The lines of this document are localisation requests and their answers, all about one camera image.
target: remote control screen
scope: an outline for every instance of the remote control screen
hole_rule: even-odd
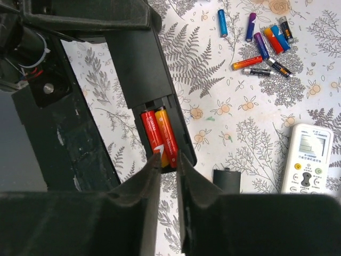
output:
[[[325,139],[302,135],[301,144],[299,145],[299,151],[313,154],[315,156],[323,156],[325,144]]]

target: pile of batteries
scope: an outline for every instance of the pile of batteries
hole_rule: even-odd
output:
[[[262,34],[258,32],[255,33],[255,35],[253,35],[256,18],[257,18],[256,13],[250,14],[249,25],[246,34],[246,41],[251,42],[252,38],[254,37],[256,44],[258,46],[259,53],[261,55],[248,60],[236,62],[232,64],[232,69],[237,70],[243,68],[243,73],[246,75],[271,76],[273,75],[273,71],[271,71],[270,69],[247,68],[249,66],[261,63],[263,60],[265,60],[270,67],[277,70],[284,77],[286,78],[293,77],[292,72],[290,72],[286,67],[284,67],[282,64],[278,63],[274,59],[270,58],[270,55],[266,49],[266,45],[263,41]],[[224,10],[218,11],[218,19],[220,23],[221,36],[226,37],[228,35],[228,29],[226,26]],[[289,44],[291,44],[294,41],[287,18],[285,16],[280,18],[279,23],[284,35],[281,33],[281,30],[279,29],[278,26],[272,26],[271,28],[266,28],[263,31],[265,37],[268,39],[269,43],[271,44],[272,48],[274,49],[277,55],[281,54],[282,52],[288,51],[290,49]]]
[[[153,153],[161,154],[162,167],[175,168],[178,146],[165,108],[146,111],[141,118]]]

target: orange button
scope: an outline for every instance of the orange button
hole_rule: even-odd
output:
[[[302,166],[300,164],[295,164],[295,169],[300,170]]]

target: remote control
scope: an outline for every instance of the remote control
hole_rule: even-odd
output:
[[[294,126],[282,193],[324,193],[333,139],[331,129],[308,124]]]

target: floral tablecloth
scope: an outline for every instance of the floral tablecloth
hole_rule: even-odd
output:
[[[163,18],[159,37],[196,149],[196,169],[211,180],[213,168],[230,167],[242,172],[242,193],[278,193],[290,127],[321,125],[335,133],[326,193],[337,197],[341,182],[339,1],[149,2]],[[220,38],[219,9],[225,9],[227,38]],[[295,73],[294,78],[246,76],[231,70],[231,63],[259,55],[254,43],[245,42],[250,12],[257,13],[255,32],[287,16],[295,37],[291,50],[276,56],[268,49]],[[113,164],[125,181],[146,159],[108,47],[76,42],[64,46]],[[158,256],[181,251],[176,197],[175,173],[163,175]]]

